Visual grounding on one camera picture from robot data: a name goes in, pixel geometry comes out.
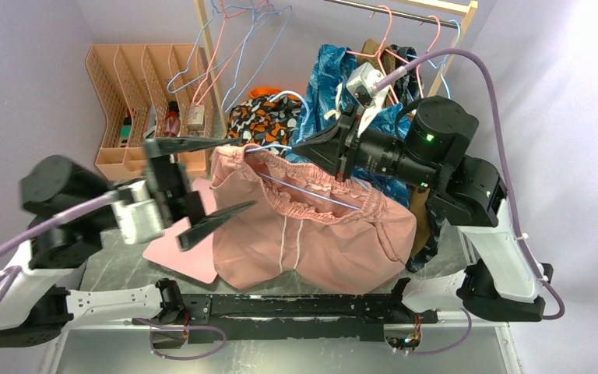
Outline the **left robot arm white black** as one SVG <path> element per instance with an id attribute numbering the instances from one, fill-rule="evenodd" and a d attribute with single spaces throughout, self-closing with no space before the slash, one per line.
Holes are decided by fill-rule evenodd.
<path id="1" fill-rule="evenodd" d="M 0 245 L 10 255 L 0 271 L 0 348 L 47 343 L 64 329 L 116 319 L 176 323 L 185 302 L 174 280 L 117 291 L 76 291 L 58 282 L 104 247 L 104 231 L 119 230 L 127 245 L 162 237 L 188 220 L 178 235 L 181 250 L 197 246 L 232 217 L 252 206 L 245 201 L 208 213 L 192 189 L 179 153 L 208 150 L 225 139 L 155 137 L 142 142 L 143 173 L 112 184 L 62 155 L 44 158 L 19 183 L 20 202 L 33 214 L 29 227 Z"/>

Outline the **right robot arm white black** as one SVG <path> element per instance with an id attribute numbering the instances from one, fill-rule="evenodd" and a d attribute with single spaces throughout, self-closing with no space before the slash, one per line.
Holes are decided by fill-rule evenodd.
<path id="1" fill-rule="evenodd" d="M 544 320 L 540 286 L 553 268 L 523 252 L 498 169 L 467 154 L 478 120 L 440 96 L 414 101 L 397 119 L 410 121 L 405 136 L 364 127 L 358 109 L 349 105 L 334 125 L 293 148 L 338 181 L 362 168 L 427 191 L 427 205 L 477 251 L 478 260 L 453 275 L 408 282 L 389 302 L 391 317 L 406 323 L 418 312 L 461 308 L 492 322 Z"/>

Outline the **pink shorts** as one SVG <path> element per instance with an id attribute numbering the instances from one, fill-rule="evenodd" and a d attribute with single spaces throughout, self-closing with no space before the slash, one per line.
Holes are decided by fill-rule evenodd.
<path id="1" fill-rule="evenodd" d="M 362 295 L 401 273 L 415 216 L 368 182 L 339 182 L 253 145 L 214 150 L 211 189 L 219 208 L 247 208 L 215 231 L 213 262 L 246 290 L 283 273 L 323 291 Z"/>

